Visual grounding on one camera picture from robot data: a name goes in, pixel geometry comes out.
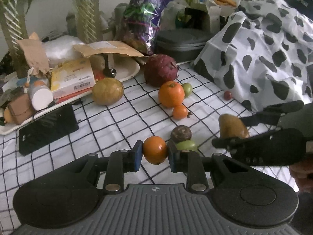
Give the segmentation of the person's right hand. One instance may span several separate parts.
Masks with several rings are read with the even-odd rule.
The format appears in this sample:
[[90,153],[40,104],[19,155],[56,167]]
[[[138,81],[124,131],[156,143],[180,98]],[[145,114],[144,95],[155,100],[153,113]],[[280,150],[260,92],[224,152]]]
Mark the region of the person's right hand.
[[308,178],[312,174],[312,159],[290,165],[289,171],[300,192],[312,193],[312,180]]

